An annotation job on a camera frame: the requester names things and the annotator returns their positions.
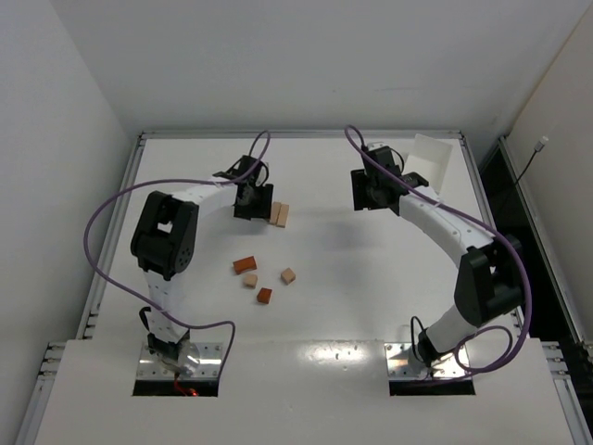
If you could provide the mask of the light wood cube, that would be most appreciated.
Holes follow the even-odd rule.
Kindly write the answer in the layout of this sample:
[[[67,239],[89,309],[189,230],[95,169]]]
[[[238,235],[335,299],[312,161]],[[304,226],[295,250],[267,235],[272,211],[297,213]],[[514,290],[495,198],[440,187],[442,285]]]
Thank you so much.
[[[254,273],[246,273],[243,277],[243,286],[247,288],[255,288],[258,284],[258,276]]]
[[[285,285],[290,285],[296,280],[296,274],[291,268],[286,268],[281,272],[281,280]]]

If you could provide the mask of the light long wood block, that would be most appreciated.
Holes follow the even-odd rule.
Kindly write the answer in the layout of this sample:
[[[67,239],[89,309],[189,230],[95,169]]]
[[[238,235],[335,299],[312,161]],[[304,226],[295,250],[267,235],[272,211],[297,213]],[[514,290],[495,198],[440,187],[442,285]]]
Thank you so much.
[[[288,204],[282,204],[279,210],[276,226],[285,228],[287,225],[288,214],[289,214],[290,206]]]
[[[281,207],[282,203],[278,201],[274,201],[271,204],[271,215],[269,218],[269,223],[271,225],[275,225],[277,223]]]

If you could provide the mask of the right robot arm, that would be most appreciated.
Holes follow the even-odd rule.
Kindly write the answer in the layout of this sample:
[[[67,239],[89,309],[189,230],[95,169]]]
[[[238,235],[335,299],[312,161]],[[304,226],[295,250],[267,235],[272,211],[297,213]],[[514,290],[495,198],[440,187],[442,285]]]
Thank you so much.
[[[355,210],[389,209],[440,246],[458,270],[453,305],[414,338],[417,362],[430,366],[522,306],[529,323],[532,288],[516,243],[444,204],[416,172],[402,173],[388,146],[359,146],[363,166],[351,173]]]

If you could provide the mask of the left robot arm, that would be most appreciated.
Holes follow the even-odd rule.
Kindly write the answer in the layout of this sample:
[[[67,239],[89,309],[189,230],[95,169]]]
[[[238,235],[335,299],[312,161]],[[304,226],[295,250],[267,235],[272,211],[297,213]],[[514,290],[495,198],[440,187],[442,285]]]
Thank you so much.
[[[232,208],[235,218],[268,220],[273,194],[268,178],[265,162],[244,155],[203,184],[172,194],[153,191],[147,196],[132,236],[131,253],[154,302],[140,310],[148,348],[163,362],[177,368],[189,364],[190,329],[177,320],[184,298],[183,273],[194,257],[200,221],[225,208]]]

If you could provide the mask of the dark brown wood cube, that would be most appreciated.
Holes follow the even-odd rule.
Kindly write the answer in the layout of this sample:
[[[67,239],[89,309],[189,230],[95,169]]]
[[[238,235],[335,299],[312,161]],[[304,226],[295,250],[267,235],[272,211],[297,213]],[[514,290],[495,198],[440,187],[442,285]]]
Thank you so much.
[[[272,290],[262,287],[257,294],[257,303],[267,305],[271,301]]]

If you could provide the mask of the dark brown arch block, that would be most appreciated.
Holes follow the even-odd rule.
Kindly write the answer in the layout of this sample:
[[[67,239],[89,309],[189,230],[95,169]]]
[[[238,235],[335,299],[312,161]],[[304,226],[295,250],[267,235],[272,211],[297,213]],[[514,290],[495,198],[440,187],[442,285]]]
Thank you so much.
[[[258,265],[254,256],[242,258],[233,262],[233,271],[236,274],[242,274],[257,270]]]

